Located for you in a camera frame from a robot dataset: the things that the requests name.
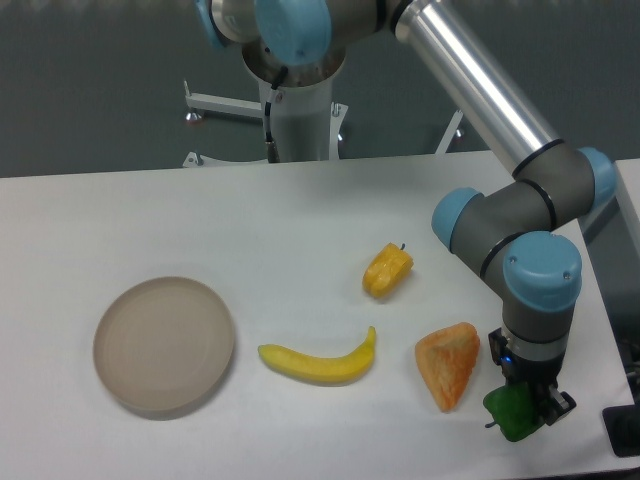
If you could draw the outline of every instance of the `toy banana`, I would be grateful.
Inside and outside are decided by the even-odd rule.
[[[295,352],[280,345],[260,345],[258,353],[276,372],[318,383],[342,383],[362,376],[375,357],[376,329],[369,327],[367,338],[343,357],[320,358]]]

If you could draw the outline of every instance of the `aluminum arm tube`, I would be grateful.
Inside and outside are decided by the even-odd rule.
[[[410,44],[510,172],[558,135],[447,0],[415,0],[395,35]]]

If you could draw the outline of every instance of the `plate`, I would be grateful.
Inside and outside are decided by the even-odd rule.
[[[163,277],[122,294],[96,331],[93,359],[109,392],[134,413],[177,418],[215,391],[234,346],[231,315],[202,283]]]

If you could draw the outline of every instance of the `green pepper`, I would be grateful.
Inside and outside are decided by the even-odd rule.
[[[544,423],[526,383],[497,388],[484,397],[482,404],[510,442],[519,442],[528,437]]]

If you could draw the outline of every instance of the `robotic arm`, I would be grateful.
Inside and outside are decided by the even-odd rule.
[[[324,81],[349,43],[385,26],[414,48],[515,180],[487,197],[451,192],[433,214],[433,230],[503,300],[503,325],[489,341],[507,383],[528,384],[548,425],[569,413],[576,404],[558,392],[557,376],[582,264],[571,242],[549,232],[611,198],[609,159],[567,145],[448,0],[209,1],[196,3],[214,43],[244,44],[245,59],[247,46],[259,45],[255,51],[269,54],[267,82],[282,66],[289,85]]]

